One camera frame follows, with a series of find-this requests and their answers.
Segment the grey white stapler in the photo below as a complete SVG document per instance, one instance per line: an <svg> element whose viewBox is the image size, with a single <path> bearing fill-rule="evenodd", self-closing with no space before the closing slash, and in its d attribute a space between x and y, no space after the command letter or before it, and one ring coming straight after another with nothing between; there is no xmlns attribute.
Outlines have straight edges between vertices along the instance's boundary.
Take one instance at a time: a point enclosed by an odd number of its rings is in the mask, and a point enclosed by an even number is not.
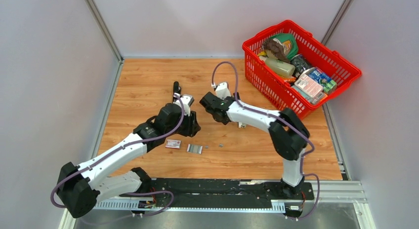
<svg viewBox="0 0 419 229"><path fill-rule="evenodd" d="M243 122L238 122L238 127L239 128L246 128L247 124L243 123Z"/></svg>

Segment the black stapler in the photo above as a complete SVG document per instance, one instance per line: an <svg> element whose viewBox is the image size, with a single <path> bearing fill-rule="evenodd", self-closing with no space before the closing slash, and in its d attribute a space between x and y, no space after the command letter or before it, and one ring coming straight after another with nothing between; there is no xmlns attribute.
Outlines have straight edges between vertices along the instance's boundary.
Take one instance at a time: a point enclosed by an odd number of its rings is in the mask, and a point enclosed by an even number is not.
<svg viewBox="0 0 419 229"><path fill-rule="evenodd" d="M181 96L181 87L178 81L173 83L173 102L176 102L177 98Z"/></svg>

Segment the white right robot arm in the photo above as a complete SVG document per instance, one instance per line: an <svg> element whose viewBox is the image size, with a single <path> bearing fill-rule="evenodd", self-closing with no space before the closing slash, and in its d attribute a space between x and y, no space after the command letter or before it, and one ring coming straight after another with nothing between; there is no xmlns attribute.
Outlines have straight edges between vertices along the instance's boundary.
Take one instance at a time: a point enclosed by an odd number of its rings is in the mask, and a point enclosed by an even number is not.
<svg viewBox="0 0 419 229"><path fill-rule="evenodd" d="M275 111L257 108L237 97L220 98L211 92L203 96L200 104L215 121L224 125L237 122L267 132L276 153L283 159L282 194L293 199L301 193L305 179L303 158L308 153L307 146L312 143L308 129L292 109Z"/></svg>

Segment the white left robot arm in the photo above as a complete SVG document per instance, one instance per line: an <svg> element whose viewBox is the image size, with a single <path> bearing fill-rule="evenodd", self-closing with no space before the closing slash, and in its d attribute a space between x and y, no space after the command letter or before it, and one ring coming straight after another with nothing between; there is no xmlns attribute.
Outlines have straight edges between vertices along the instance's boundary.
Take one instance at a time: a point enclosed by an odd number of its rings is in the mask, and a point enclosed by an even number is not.
<svg viewBox="0 0 419 229"><path fill-rule="evenodd" d="M96 203L120 194L134 192L144 197L151 190L146 174L138 174L136 169L117 177L112 177L111 173L162 145L171 135L193 137L200 129L195 111L182 111L179 104L168 103L158 115L139 124L125 139L101 155L78 165L64 164L52 194L60 198L62 207L73 218L86 215Z"/></svg>

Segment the white red staple box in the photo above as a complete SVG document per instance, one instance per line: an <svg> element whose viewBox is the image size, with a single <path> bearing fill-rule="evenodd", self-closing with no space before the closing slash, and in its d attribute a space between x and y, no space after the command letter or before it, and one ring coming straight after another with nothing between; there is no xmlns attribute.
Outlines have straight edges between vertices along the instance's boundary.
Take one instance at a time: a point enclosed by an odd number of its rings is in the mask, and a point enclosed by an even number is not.
<svg viewBox="0 0 419 229"><path fill-rule="evenodd" d="M165 147L170 148L170 149L180 149L181 141L180 140L167 140Z"/></svg>

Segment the pale plastic bottle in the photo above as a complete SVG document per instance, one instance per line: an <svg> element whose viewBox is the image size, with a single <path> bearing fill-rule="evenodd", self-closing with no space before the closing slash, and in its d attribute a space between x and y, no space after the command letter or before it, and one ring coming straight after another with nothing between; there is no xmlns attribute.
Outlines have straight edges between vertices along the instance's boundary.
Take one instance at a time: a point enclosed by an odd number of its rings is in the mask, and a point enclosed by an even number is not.
<svg viewBox="0 0 419 229"><path fill-rule="evenodd" d="M295 71L295 66L278 59L259 56L259 59L265 63L273 72L282 77L292 77Z"/></svg>

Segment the dark foil packet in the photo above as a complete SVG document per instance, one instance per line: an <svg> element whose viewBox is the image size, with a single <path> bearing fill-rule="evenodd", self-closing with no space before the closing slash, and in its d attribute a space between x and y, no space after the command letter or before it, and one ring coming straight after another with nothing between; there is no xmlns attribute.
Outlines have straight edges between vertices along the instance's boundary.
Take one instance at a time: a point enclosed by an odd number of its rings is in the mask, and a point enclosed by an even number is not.
<svg viewBox="0 0 419 229"><path fill-rule="evenodd" d="M301 74L313 67L302 54L295 55L290 59L290 63L295 66L294 75Z"/></svg>

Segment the pink packaged item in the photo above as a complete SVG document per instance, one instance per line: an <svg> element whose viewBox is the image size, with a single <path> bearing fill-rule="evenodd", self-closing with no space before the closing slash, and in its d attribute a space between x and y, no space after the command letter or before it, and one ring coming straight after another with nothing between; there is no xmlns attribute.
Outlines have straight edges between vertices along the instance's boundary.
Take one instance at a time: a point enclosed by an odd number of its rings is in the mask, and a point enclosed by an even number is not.
<svg viewBox="0 0 419 229"><path fill-rule="evenodd" d="M294 86L308 95L310 98L316 98L323 93L323 87L308 75L303 74L294 83Z"/></svg>

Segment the green brown snack bag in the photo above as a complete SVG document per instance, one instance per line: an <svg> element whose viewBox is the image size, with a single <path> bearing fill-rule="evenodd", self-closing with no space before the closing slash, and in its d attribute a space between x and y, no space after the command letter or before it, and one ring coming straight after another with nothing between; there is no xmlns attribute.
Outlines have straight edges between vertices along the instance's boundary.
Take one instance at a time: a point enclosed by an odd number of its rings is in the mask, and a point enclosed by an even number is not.
<svg viewBox="0 0 419 229"><path fill-rule="evenodd" d="M298 54L296 39L290 33L279 33L266 39L262 43L262 48L268 58L286 63L290 63L290 60Z"/></svg>

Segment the red plastic basket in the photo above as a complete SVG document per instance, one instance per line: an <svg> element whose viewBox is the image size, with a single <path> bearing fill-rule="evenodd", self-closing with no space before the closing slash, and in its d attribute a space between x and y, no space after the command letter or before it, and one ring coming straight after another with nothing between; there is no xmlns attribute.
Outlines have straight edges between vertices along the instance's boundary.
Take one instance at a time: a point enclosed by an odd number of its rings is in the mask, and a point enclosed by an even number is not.
<svg viewBox="0 0 419 229"><path fill-rule="evenodd" d="M296 39L299 52L308 62L320 68L337 83L337 89L318 104L309 103L289 83L284 82L259 59L258 53L262 51L262 43L279 33L292 34ZM292 20L284 20L262 30L254 37L244 41L242 49L245 54L246 79L278 110L291 108L300 119L304 119L327 101L338 97L362 75L359 68L352 65L337 51L332 51L321 44L310 32Z"/></svg>

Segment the blue green packaged item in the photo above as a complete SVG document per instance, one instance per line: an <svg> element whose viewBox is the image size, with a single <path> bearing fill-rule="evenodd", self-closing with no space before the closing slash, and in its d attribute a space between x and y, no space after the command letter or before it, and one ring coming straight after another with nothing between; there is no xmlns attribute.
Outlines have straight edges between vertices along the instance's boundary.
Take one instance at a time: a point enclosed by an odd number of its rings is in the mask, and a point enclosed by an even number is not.
<svg viewBox="0 0 419 229"><path fill-rule="evenodd" d="M312 68L308 76L320 84L327 95L330 95L337 89L337 83L317 67Z"/></svg>

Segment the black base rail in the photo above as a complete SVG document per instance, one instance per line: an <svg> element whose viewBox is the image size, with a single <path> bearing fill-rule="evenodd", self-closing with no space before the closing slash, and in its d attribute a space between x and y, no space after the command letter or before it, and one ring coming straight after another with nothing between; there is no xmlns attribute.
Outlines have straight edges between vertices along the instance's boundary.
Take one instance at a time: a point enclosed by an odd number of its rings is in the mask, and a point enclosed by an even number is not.
<svg viewBox="0 0 419 229"><path fill-rule="evenodd" d="M308 182L294 193L284 186L281 181L155 178L146 184L146 191L172 192L172 208L267 209L272 200L315 199Z"/></svg>

